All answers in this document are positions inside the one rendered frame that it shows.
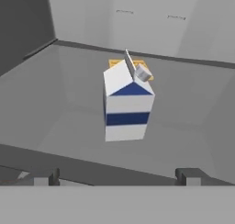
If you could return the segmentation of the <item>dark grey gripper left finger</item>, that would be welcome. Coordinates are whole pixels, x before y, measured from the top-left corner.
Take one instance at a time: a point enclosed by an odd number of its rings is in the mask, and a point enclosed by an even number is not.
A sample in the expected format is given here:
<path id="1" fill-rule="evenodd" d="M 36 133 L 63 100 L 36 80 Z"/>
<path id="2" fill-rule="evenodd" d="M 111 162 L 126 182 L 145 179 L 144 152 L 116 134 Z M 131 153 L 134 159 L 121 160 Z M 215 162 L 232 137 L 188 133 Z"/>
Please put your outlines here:
<path id="1" fill-rule="evenodd" d="M 13 185 L 54 186 L 60 184 L 60 169 L 37 170 L 16 179 Z"/>

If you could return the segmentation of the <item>white and blue milk carton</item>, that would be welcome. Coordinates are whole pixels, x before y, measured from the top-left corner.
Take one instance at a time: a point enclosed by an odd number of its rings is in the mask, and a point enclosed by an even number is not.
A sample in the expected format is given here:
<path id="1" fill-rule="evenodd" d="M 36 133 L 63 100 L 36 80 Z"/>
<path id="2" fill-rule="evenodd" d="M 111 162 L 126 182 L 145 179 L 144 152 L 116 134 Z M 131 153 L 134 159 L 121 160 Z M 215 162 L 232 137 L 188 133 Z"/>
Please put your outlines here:
<path id="1" fill-rule="evenodd" d="M 104 71 L 105 140 L 142 140 L 155 99 L 151 72 L 125 58 Z"/>

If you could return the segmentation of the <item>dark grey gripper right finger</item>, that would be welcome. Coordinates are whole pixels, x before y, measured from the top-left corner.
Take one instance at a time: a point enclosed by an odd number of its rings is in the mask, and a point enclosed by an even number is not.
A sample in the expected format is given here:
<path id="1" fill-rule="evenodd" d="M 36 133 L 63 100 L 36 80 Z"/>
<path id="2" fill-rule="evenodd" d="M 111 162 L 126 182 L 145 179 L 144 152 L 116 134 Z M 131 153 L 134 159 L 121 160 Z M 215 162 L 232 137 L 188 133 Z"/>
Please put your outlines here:
<path id="1" fill-rule="evenodd" d="M 184 186 L 231 185 L 231 183 L 211 177 L 199 168 L 177 168 L 177 184 Z"/>

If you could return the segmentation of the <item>grey fridge shelf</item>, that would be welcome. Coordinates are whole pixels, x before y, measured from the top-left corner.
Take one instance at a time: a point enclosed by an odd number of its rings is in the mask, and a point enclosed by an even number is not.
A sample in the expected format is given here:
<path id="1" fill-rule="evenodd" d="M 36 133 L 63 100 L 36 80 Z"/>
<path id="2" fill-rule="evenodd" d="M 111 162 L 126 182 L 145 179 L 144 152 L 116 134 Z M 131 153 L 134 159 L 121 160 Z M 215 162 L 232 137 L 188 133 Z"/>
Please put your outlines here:
<path id="1" fill-rule="evenodd" d="M 177 168 L 235 184 L 235 69 L 147 59 L 156 94 L 143 140 L 107 142 L 112 53 L 52 45 L 0 77 L 0 166 L 57 168 L 86 185 L 170 185 Z"/>

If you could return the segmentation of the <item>flat orange packet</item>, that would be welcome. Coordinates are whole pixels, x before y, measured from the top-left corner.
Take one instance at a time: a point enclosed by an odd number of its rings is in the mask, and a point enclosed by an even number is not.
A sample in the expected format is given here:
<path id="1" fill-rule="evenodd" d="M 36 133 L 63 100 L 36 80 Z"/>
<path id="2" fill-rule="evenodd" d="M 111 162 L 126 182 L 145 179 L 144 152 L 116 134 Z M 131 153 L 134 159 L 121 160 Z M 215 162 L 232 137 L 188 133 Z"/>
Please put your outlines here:
<path id="1" fill-rule="evenodd" d="M 119 62 L 120 62 L 120 59 L 109 59 L 108 60 L 108 66 L 110 68 L 112 68 L 113 66 L 115 66 Z M 147 66 L 147 64 L 144 60 L 134 60 L 133 63 L 134 63 L 135 66 L 138 66 L 139 64 L 142 64 L 146 69 L 148 69 L 148 66 Z"/>

